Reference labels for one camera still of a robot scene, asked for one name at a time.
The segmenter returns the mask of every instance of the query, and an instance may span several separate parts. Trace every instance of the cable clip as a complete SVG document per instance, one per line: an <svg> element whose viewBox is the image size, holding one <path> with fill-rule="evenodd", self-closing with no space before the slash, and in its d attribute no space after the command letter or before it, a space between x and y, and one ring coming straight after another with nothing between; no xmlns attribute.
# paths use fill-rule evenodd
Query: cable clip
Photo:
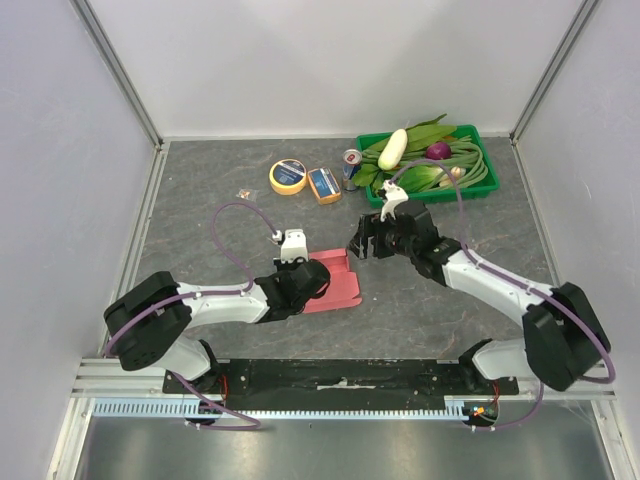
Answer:
<svg viewBox="0 0 640 480"><path fill-rule="evenodd" d="M282 242L284 242L284 234L282 233L282 230L276 230L276 233L271 235L271 241L274 245L282 245Z"/></svg>

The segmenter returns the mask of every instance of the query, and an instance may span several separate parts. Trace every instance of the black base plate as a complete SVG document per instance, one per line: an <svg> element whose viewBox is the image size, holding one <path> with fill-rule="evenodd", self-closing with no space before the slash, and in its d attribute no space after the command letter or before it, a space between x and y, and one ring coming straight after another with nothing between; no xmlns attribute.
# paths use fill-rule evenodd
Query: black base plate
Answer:
<svg viewBox="0 0 640 480"><path fill-rule="evenodd" d="M470 391L457 362L438 360L266 360L220 361L234 410L356 411L439 410L445 395L493 396L492 382ZM323 388L347 385L375 388ZM517 395L515 380L499 380L501 396ZM188 393L170 374L164 393ZM220 394L217 384L203 394Z"/></svg>

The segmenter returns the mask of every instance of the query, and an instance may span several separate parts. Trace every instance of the gray countertop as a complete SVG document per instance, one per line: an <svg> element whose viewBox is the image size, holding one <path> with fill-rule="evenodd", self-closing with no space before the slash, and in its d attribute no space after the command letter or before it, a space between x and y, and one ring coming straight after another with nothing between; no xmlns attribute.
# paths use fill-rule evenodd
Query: gray countertop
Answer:
<svg viewBox="0 0 640 480"><path fill-rule="evenodd" d="M470 245L488 260L536 281L549 270L525 190L505 138L484 139L501 188L465 202ZM138 270L138 281L169 270L177 281L203 285L243 282L242 272L216 250L210 238L216 206L236 199L240 189L258 190L257 205L275 225L303 228L310 251L346 246L362 213L372 211L363 191L343 193L318 205L309 188L294 196L271 190L268 173L283 158L308 169L330 167L336 178L351 139L229 140L173 142ZM454 203L430 207L441 234L457 236ZM216 225L222 242L256 276L271 274L278 248L249 210L231 207ZM464 293L420 277L408 259L356 260L362 303L355 308L259 325L219 324L193 329L220 358L457 358L484 338L509 339L513 322Z"/></svg>

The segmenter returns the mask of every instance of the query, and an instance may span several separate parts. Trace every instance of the red onion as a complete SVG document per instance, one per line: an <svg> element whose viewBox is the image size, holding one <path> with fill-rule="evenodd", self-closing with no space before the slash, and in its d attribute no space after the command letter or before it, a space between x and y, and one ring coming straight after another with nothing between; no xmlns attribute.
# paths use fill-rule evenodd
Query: red onion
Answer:
<svg viewBox="0 0 640 480"><path fill-rule="evenodd" d="M429 145L424 156L431 160L445 160L451 158L451 147L447 142L436 142L433 145Z"/></svg>

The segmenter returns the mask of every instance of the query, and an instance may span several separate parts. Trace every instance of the white zucchini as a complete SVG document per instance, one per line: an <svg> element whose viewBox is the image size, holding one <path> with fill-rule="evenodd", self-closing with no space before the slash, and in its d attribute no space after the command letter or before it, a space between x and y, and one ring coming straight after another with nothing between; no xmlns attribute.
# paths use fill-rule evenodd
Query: white zucchini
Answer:
<svg viewBox="0 0 640 480"><path fill-rule="evenodd" d="M382 150L382 153L380 154L380 158L378 158L378 167L382 170L391 170L392 168L395 168L400 162L400 158L402 158L404 149L407 148L408 141L409 137L407 136L407 131L405 129L401 128L400 130L393 132L389 138L387 146L384 147L384 150Z"/></svg>

